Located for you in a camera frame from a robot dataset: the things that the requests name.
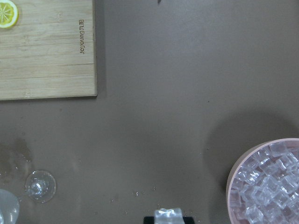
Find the bamboo cutting board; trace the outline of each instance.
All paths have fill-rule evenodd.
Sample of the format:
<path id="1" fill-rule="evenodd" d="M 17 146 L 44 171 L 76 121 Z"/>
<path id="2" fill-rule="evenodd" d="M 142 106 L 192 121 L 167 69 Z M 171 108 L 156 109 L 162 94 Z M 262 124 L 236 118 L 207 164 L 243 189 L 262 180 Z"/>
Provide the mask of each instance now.
<path id="1" fill-rule="evenodd" d="M 0 100 L 96 96 L 93 0 L 13 0 L 0 28 Z"/>

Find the ice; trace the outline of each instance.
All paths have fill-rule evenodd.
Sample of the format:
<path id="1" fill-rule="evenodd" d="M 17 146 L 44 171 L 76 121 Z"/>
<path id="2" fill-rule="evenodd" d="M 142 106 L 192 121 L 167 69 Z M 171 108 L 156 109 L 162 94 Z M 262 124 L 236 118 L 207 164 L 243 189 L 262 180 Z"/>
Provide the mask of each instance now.
<path id="1" fill-rule="evenodd" d="M 299 160 L 299 148 L 298 147 L 290 148 L 289 150 L 293 153 L 293 155 L 297 158 L 297 160 Z"/>
<path id="2" fill-rule="evenodd" d="M 261 172 L 257 170 L 248 170 L 247 168 L 240 167 L 236 174 L 236 178 L 240 181 L 245 181 L 248 184 L 254 184 Z"/>
<path id="3" fill-rule="evenodd" d="M 289 220 L 290 224 L 298 224 L 299 223 L 299 216 L 294 216 Z"/>
<path id="4" fill-rule="evenodd" d="M 276 217 L 271 224 L 289 224 L 283 215 Z"/>
<path id="5" fill-rule="evenodd" d="M 296 215 L 299 215 L 299 203 L 290 204 L 290 209 L 295 212 Z"/>
<path id="6" fill-rule="evenodd" d="M 287 202 L 289 200 L 289 196 L 287 193 L 278 189 L 273 197 L 273 201 L 281 208 L 284 209 Z"/>
<path id="7" fill-rule="evenodd" d="M 281 156 L 278 160 L 276 160 L 276 164 L 282 169 L 286 170 L 289 166 L 294 163 L 297 163 L 297 158 L 293 155 L 293 153 L 288 153 L 286 155 Z"/>
<path id="8" fill-rule="evenodd" d="M 245 202 L 250 202 L 252 201 L 252 192 L 254 188 L 250 185 L 245 185 L 242 191 L 240 192 L 240 195 Z"/>
<path id="9" fill-rule="evenodd" d="M 258 166 L 258 162 L 253 159 L 253 157 L 249 157 L 243 164 L 242 167 L 247 168 L 248 170 L 255 169 Z"/>
<path id="10" fill-rule="evenodd" d="M 238 190 L 230 191 L 229 204 L 231 207 L 241 207 L 241 197 Z"/>
<path id="11" fill-rule="evenodd" d="M 180 208 L 155 210 L 154 215 L 155 224 L 184 224 Z"/>
<path id="12" fill-rule="evenodd" d="M 232 188 L 236 190 L 241 190 L 243 185 L 244 185 L 243 181 L 240 181 L 237 178 L 235 178 L 232 184 Z"/>
<path id="13" fill-rule="evenodd" d="M 294 163 L 288 167 L 287 173 L 295 176 L 299 176 L 299 163 Z"/>
<path id="14" fill-rule="evenodd" d="M 286 171 L 282 171 L 281 169 L 278 169 L 278 171 L 274 174 L 272 174 L 272 177 L 274 177 L 276 180 L 278 180 L 278 183 L 286 176 L 288 175 Z"/>
<path id="15" fill-rule="evenodd" d="M 256 205 L 248 207 L 246 209 L 245 215 L 250 224 L 257 224 L 258 222 L 262 223 L 263 221 L 263 214 Z"/>
<path id="16" fill-rule="evenodd" d="M 285 176 L 281 180 L 281 184 L 282 184 L 281 189 L 287 194 L 293 193 L 298 187 L 297 178 L 296 176 L 292 176 L 292 175 Z"/>
<path id="17" fill-rule="evenodd" d="M 273 163 L 270 158 L 261 161 L 259 167 L 266 175 L 272 175 L 278 172 L 279 169 L 279 167 Z"/>
<path id="18" fill-rule="evenodd" d="M 252 155 L 252 158 L 258 162 L 261 162 L 269 157 L 270 157 L 270 150 L 268 146 L 261 148 L 260 150 L 258 150 Z"/>
<path id="19" fill-rule="evenodd" d="M 286 206 L 281 213 L 283 214 L 283 216 L 286 218 L 287 221 L 289 221 L 290 219 L 292 219 L 295 215 L 295 213 L 288 207 Z"/>
<path id="20" fill-rule="evenodd" d="M 246 212 L 245 203 L 243 203 L 241 207 L 234 207 L 233 211 L 234 211 L 235 216 L 238 220 L 246 219 L 246 216 L 245 216 L 245 212 Z"/>
<path id="21" fill-rule="evenodd" d="M 253 188 L 253 192 L 251 193 L 251 197 L 256 204 L 266 205 L 272 198 L 272 193 L 266 188 L 255 186 Z"/>
<path id="22" fill-rule="evenodd" d="M 280 208 L 273 201 L 266 206 L 261 206 L 261 212 L 268 218 L 269 221 L 272 221 L 281 214 Z"/>
<path id="23" fill-rule="evenodd" d="M 278 157 L 280 155 L 285 155 L 288 153 L 287 147 L 283 141 L 271 144 L 270 151 L 274 157 Z"/>
<path id="24" fill-rule="evenodd" d="M 276 192 L 279 187 L 279 182 L 272 176 L 267 176 L 263 179 L 261 187 L 270 190 L 271 192 Z"/>
<path id="25" fill-rule="evenodd" d="M 290 197 L 290 199 L 289 199 L 289 201 L 288 201 L 288 206 L 290 206 L 291 204 L 295 204 L 295 203 L 297 203 L 297 202 L 299 202 L 299 195 L 298 195 L 298 193 L 294 193 L 291 197 Z"/>

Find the glass base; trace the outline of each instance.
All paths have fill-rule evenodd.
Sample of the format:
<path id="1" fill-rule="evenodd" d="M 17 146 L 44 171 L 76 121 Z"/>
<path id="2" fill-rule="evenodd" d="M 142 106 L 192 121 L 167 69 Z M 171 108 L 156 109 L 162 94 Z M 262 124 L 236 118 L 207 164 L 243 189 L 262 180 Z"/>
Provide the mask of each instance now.
<path id="1" fill-rule="evenodd" d="M 27 177 L 25 190 L 34 201 L 46 203 L 55 195 L 56 181 L 48 171 L 36 170 Z"/>

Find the lemon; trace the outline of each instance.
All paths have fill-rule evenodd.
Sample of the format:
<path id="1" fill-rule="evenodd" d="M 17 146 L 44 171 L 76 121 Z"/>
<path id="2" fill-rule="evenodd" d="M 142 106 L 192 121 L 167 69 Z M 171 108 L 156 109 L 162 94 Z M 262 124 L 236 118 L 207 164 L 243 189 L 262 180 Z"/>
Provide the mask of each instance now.
<path id="1" fill-rule="evenodd" d="M 0 28 L 12 27 L 18 18 L 17 6 L 10 0 L 0 0 Z"/>

